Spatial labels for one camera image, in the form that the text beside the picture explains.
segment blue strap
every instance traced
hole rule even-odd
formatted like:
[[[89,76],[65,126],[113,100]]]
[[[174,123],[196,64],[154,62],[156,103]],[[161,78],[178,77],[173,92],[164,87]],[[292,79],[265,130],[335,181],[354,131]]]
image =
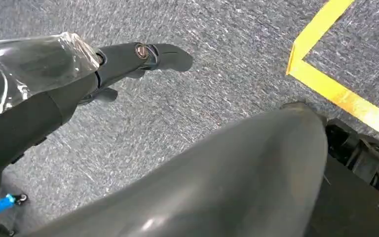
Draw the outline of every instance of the blue strap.
[[[9,209],[15,205],[15,198],[11,194],[7,194],[6,197],[0,199],[0,212]]]

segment yellow tape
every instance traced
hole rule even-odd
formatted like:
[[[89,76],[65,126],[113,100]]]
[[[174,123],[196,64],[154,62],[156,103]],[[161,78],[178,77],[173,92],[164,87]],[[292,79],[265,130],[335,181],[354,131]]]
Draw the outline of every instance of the yellow tape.
[[[293,43],[287,74],[379,132],[379,108],[318,71],[303,58],[354,0],[330,0]]]
[[[293,63],[290,75],[379,132],[379,108],[321,73],[303,60]]]

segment gray carpet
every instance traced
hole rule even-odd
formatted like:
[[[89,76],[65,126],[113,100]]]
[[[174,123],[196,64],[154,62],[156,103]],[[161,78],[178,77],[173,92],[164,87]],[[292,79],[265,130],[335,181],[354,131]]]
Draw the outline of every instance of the gray carpet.
[[[186,73],[149,72],[93,102],[4,173],[29,205],[0,218],[27,232],[139,179],[223,124],[305,100],[379,134],[292,77],[291,44],[324,0],[0,0],[0,39],[76,32],[93,46],[168,42]],[[379,0],[357,1],[306,60],[379,106]]]

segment small wheel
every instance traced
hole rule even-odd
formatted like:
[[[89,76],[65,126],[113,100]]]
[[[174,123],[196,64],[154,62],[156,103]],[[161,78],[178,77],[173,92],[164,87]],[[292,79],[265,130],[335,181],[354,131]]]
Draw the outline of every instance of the small wheel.
[[[15,198],[15,203],[17,205],[22,205],[25,201],[28,200],[28,196],[26,194],[20,194],[13,197]]]
[[[28,196],[26,194],[20,195],[19,201],[27,201],[27,200],[28,200]]]

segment clear plastic wrap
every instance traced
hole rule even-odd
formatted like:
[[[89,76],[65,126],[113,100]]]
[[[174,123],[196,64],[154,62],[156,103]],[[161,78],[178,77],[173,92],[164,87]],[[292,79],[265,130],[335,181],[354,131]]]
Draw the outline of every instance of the clear plastic wrap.
[[[98,67],[94,50],[77,34],[0,40],[0,114]]]

